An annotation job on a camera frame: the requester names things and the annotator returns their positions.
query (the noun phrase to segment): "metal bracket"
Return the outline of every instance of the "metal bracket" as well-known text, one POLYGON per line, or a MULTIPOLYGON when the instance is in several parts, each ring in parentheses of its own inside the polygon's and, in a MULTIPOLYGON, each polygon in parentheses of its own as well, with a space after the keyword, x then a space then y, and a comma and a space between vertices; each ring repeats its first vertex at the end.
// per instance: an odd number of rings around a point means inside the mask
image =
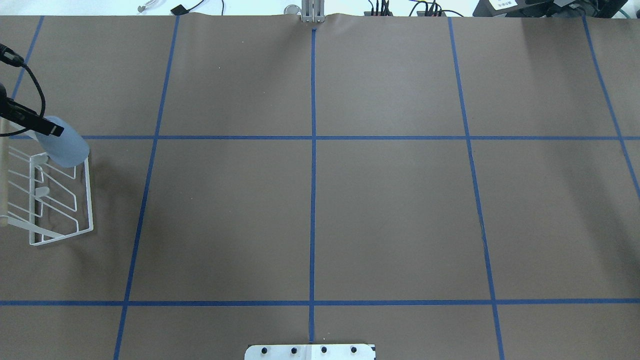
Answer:
POLYGON ((366 344, 254 345, 244 360, 376 360, 376 346, 366 344))
POLYGON ((302 0, 302 22, 324 22, 324 0, 302 0))

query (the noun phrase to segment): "black cable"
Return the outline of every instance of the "black cable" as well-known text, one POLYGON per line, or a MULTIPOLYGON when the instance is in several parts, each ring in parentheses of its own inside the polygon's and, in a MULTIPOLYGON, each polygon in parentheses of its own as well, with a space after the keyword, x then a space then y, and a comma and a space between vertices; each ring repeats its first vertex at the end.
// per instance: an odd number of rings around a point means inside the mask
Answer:
POLYGON ((193 9, 197 8, 197 7, 198 7, 198 6, 200 6, 200 4, 202 4, 202 3, 204 3, 204 0, 200 0, 200 2, 196 4, 196 6, 194 6, 194 7, 190 8, 189 10, 187 10, 187 12, 190 12, 191 10, 193 10, 193 9))
POLYGON ((420 5, 420 4, 424 4, 424 11, 426 12, 426 11, 427 11, 427 9, 429 8, 429 4, 430 4, 430 3, 427 3, 426 1, 416 1, 416 2, 415 2, 415 5, 414 5, 414 6, 413 6, 413 8, 411 9, 411 12, 409 13, 409 16, 413 15, 413 11, 414 11, 414 10, 415 10, 415 8, 417 8, 417 7, 418 7, 418 5, 420 5))
POLYGON ((437 3, 434 1, 433 3, 431 3, 431 8, 429 8, 429 12, 428 13, 424 13, 424 16, 432 16, 433 15, 433 10, 436 8, 437 3))
POLYGON ((440 10, 440 12, 441 12, 441 13, 444 13, 444 12, 457 13, 457 14, 458 14, 458 15, 460 15, 461 17, 465 17, 465 16, 464 16, 464 15, 462 15, 461 13, 459 13, 459 12, 455 12, 455 11, 453 11, 453 10, 440 10))
POLYGON ((598 13, 600 12, 598 0, 593 0, 592 3, 593 3, 593 14, 591 14, 591 17, 596 17, 596 15, 598 15, 598 13))
POLYGON ((24 66, 24 70, 27 70, 27 72, 29 73, 29 76, 31 77, 31 80, 33 80, 33 84, 36 86, 36 89, 38 90, 38 95, 40 95, 40 117, 44 116, 44 110, 47 107, 47 103, 45 102, 44 99, 44 93, 42 92, 42 88, 40 87, 40 83, 38 82, 38 80, 36 79, 36 76, 33 74, 33 71, 31 71, 31 69, 25 64, 24 66))
MULTIPOLYGON (((36 79, 36 76, 33 74, 33 71, 31 71, 31 69, 26 64, 23 65, 22 67, 24 67, 24 70, 27 70, 27 72, 29 73, 29 77, 31 78, 31 80, 33 81, 33 84, 36 86, 36 89, 38 90, 38 95, 40 95, 40 117, 43 117, 44 116, 44 111, 45 111, 45 109, 47 107, 47 103, 45 102, 44 93, 42 92, 42 88, 40 87, 40 83, 36 79)), ((22 130, 14 131, 12 133, 0 134, 0 137, 6 138, 7 136, 19 135, 19 134, 22 134, 22 133, 26 133, 29 130, 31 130, 31 129, 29 129, 28 127, 25 127, 22 130)))
POLYGON ((533 16, 528 15, 527 13, 525 13, 525 12, 524 12, 524 8, 520 9, 520 13, 521 13, 522 15, 524 15, 525 17, 533 17, 533 16))
POLYGON ((25 128, 24 128, 24 129, 22 129, 22 130, 14 131, 14 132, 12 132, 12 133, 4 133, 4 134, 0 134, 0 138, 7 138, 7 137, 9 137, 9 136, 20 135, 20 134, 22 134, 22 133, 26 133, 26 132, 27 132, 27 131, 29 131, 29 130, 31 130, 31 129, 29 129, 29 128, 25 127, 25 128))
POLYGON ((433 3, 431 7, 432 9, 429 11, 429 16, 442 16, 442 6, 440 6, 440 4, 433 3))

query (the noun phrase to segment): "cable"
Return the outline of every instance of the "cable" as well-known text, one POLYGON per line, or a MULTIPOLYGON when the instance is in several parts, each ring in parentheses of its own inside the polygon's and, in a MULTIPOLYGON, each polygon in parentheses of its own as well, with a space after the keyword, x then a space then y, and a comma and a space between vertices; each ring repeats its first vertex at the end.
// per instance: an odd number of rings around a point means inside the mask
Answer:
POLYGON ((461 17, 465 17, 465 16, 464 16, 464 15, 462 15, 461 13, 459 13, 459 12, 455 12, 455 11, 453 11, 453 10, 440 10, 440 12, 441 12, 441 13, 444 13, 444 12, 455 13, 455 14, 460 15, 461 17))
POLYGON ((629 16, 629 14, 627 14, 627 12, 625 10, 618 10, 622 15, 624 15, 627 19, 631 19, 631 16, 629 16))
POLYGON ((416 7, 418 7, 418 5, 420 4, 424 4, 424 11, 426 12, 427 9, 429 8, 429 3, 427 3, 426 1, 416 1, 415 5, 413 6, 413 8, 411 9, 411 12, 409 13, 409 16, 413 15, 413 11, 415 10, 416 7))
POLYGON ((433 10, 436 9, 436 5, 438 3, 436 3, 435 1, 433 3, 431 3, 431 7, 429 8, 429 12, 428 13, 424 13, 424 16, 433 16, 433 10))
POLYGON ((591 17, 595 17, 600 12, 598 0, 593 0, 591 4, 593 5, 593 13, 591 14, 591 17))
POLYGON ((528 15, 527 13, 525 13, 525 12, 524 12, 524 8, 520 9, 520 13, 521 13, 522 15, 524 15, 525 17, 533 17, 533 16, 528 15))
POLYGON ((44 116, 44 110, 47 107, 47 103, 45 102, 45 99, 44 99, 44 93, 42 92, 42 88, 40 87, 40 83, 36 79, 36 76, 33 74, 33 71, 31 71, 29 66, 27 66, 25 64, 23 67, 24 67, 24 70, 27 70, 27 72, 29 73, 29 76, 31 77, 31 80, 33 80, 33 84, 36 86, 36 89, 38 90, 38 95, 40 95, 40 117, 43 117, 44 116))
POLYGON ((200 4, 202 4, 202 3, 204 3, 204 0, 200 0, 200 2, 196 4, 196 6, 194 6, 194 7, 190 8, 190 9, 188 9, 188 10, 187 10, 187 12, 190 12, 191 10, 193 10, 193 9, 197 8, 197 7, 198 7, 198 6, 200 6, 200 4))
MULTIPOLYGON (((24 67, 24 70, 26 70, 29 73, 29 77, 31 77, 31 80, 33 81, 33 84, 36 86, 36 89, 38 90, 38 95, 40 95, 40 117, 44 117, 44 111, 45 111, 45 109, 47 107, 47 103, 45 102, 44 93, 42 92, 42 88, 40 87, 40 83, 36 79, 36 76, 33 74, 33 71, 31 71, 31 69, 26 64, 24 64, 22 67, 24 67)), ((22 130, 14 131, 12 133, 0 134, 0 137, 6 138, 7 136, 19 135, 19 134, 22 134, 22 133, 26 133, 29 130, 31 130, 31 129, 29 129, 28 127, 25 127, 22 130)))

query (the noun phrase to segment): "white wire rack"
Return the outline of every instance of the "white wire rack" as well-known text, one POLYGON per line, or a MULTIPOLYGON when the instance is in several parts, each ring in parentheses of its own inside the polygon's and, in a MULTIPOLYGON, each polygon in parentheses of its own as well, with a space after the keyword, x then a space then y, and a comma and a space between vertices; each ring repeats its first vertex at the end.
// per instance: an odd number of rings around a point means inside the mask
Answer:
POLYGON ((63 169, 46 152, 29 155, 0 142, 0 226, 29 231, 35 246, 93 230, 88 158, 63 169))

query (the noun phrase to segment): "wire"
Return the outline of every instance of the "wire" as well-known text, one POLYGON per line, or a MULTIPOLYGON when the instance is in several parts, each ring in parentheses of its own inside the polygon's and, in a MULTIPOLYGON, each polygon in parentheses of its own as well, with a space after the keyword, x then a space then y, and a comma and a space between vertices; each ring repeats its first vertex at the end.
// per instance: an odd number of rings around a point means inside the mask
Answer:
POLYGON ((524 15, 525 17, 533 17, 533 16, 528 15, 527 13, 525 13, 525 12, 524 12, 524 8, 520 9, 520 13, 521 13, 522 15, 524 15))
POLYGON ((40 87, 40 83, 36 79, 36 76, 33 74, 33 71, 31 71, 31 69, 26 64, 23 67, 24 67, 24 70, 27 70, 27 72, 29 73, 29 76, 31 77, 31 80, 33 80, 33 84, 36 86, 36 89, 38 90, 38 95, 40 95, 40 117, 43 117, 44 116, 44 110, 47 107, 47 103, 45 102, 45 99, 44 99, 44 93, 42 92, 42 88, 40 87))
POLYGON ((595 17, 600 12, 598 0, 593 0, 591 3, 593 4, 593 13, 591 14, 591 17, 595 17))
POLYGON ((190 12, 191 10, 193 10, 193 9, 197 8, 197 7, 198 7, 198 6, 200 6, 200 4, 202 4, 203 2, 204 2, 204 0, 200 0, 200 2, 196 4, 196 6, 194 6, 194 7, 190 8, 189 10, 187 10, 187 12, 190 12))
MULTIPOLYGON (((31 71, 31 69, 25 64, 22 67, 24 67, 24 70, 27 70, 27 72, 29 73, 29 77, 31 77, 31 80, 33 80, 33 84, 36 86, 36 89, 38 90, 38 95, 40 95, 40 117, 44 116, 44 111, 47 107, 47 103, 44 100, 44 93, 42 92, 42 88, 40 87, 40 83, 38 82, 38 80, 36 79, 36 76, 33 74, 33 71, 31 71)), ((31 130, 28 127, 25 127, 22 130, 18 130, 18 131, 14 131, 12 133, 5 133, 5 134, 0 134, 1 138, 6 138, 7 136, 13 136, 13 135, 19 135, 22 133, 26 133, 27 131, 31 130)))
POLYGON ((631 19, 631 16, 629 16, 629 14, 627 14, 627 12, 625 10, 618 10, 622 15, 624 15, 627 19, 631 19))
POLYGON ((25 127, 25 128, 24 128, 24 129, 22 129, 22 130, 14 131, 14 132, 12 132, 12 133, 4 133, 4 134, 0 134, 0 138, 6 138, 6 137, 9 137, 9 136, 20 135, 20 134, 22 134, 22 133, 26 133, 26 132, 27 132, 27 131, 29 131, 29 130, 31 130, 31 129, 29 129, 28 127, 25 127))
POLYGON ((424 4, 424 11, 426 12, 427 9, 429 8, 429 3, 427 3, 426 1, 416 1, 415 5, 413 6, 413 8, 411 9, 411 12, 409 13, 409 16, 413 15, 413 11, 415 10, 416 7, 418 7, 418 5, 420 4, 424 4))
POLYGON ((435 1, 432 2, 432 3, 429 3, 427 1, 416 1, 415 5, 411 9, 411 12, 409 13, 409 16, 413 15, 413 12, 415 11, 415 8, 418 7, 418 5, 420 5, 420 4, 424 4, 424 16, 434 16, 436 13, 437 13, 436 16, 442 16, 442 13, 444 13, 444 12, 452 12, 452 13, 456 13, 456 14, 464 17, 459 12, 455 12, 453 10, 443 10, 442 6, 440 6, 440 4, 436 3, 435 1))
POLYGON ((456 14, 460 15, 461 17, 465 17, 465 16, 464 16, 464 15, 462 15, 461 13, 459 13, 459 12, 455 12, 455 11, 453 11, 453 10, 440 10, 440 12, 441 12, 441 13, 444 13, 444 12, 456 13, 456 14))

